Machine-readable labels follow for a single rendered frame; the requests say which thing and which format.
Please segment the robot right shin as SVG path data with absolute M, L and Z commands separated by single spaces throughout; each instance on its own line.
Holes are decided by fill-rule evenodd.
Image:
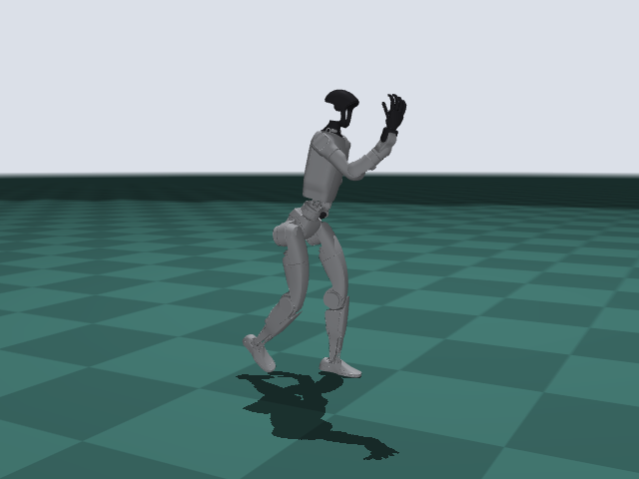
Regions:
M 272 309 L 269 316 L 265 319 L 265 326 L 254 340 L 253 345 L 257 350 L 274 338 L 276 335 L 286 329 L 301 313 L 294 313 L 295 307 L 290 296 L 283 296 L 279 303 Z M 262 341 L 264 341 L 262 343 Z M 262 344 L 261 344 L 262 343 Z M 259 346 L 257 346 L 260 344 Z

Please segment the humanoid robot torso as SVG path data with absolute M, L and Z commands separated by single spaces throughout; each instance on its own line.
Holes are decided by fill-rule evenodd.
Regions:
M 305 240 L 312 237 L 320 228 L 321 219 L 319 216 L 325 209 L 320 205 L 320 202 L 331 203 L 334 201 L 343 176 L 325 157 L 320 156 L 313 149 L 314 140 L 322 133 L 327 134 L 348 160 L 349 143 L 347 138 L 343 134 L 341 134 L 342 137 L 335 134 L 337 133 L 335 129 L 329 129 L 329 132 L 327 129 L 329 128 L 326 128 L 325 131 L 317 131 L 310 144 L 304 175 L 303 197 L 312 200 L 305 201 L 301 208 L 293 209 L 286 220 L 286 222 L 297 221 L 297 226 L 301 227 Z

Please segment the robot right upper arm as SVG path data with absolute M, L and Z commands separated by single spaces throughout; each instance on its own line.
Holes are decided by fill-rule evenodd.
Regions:
M 335 168 L 351 181 L 361 180 L 365 173 L 353 177 L 347 168 L 349 163 L 345 154 L 335 145 L 334 141 L 325 133 L 320 134 L 312 144 L 313 149 L 322 157 L 325 157 Z

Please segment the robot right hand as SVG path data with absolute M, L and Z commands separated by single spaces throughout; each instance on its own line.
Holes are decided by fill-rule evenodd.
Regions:
M 386 127 L 383 128 L 380 140 L 384 143 L 387 139 L 388 133 L 398 134 L 396 130 L 403 120 L 403 115 L 406 110 L 406 102 L 398 97 L 396 94 L 387 94 L 390 97 L 390 110 L 387 110 L 385 102 L 382 102 L 384 112 L 386 115 Z M 394 98 L 393 98 L 394 97 Z M 395 100 L 395 103 L 394 103 Z

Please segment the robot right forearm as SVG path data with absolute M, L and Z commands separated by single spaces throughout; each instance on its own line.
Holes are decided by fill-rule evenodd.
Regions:
M 368 170 L 374 170 L 376 165 L 387 157 L 393 145 L 396 143 L 396 134 L 388 133 L 386 141 L 383 143 L 381 140 L 375 145 L 375 147 L 366 155 L 363 155 L 360 159 L 349 164 L 347 171 L 353 176 L 357 177 Z

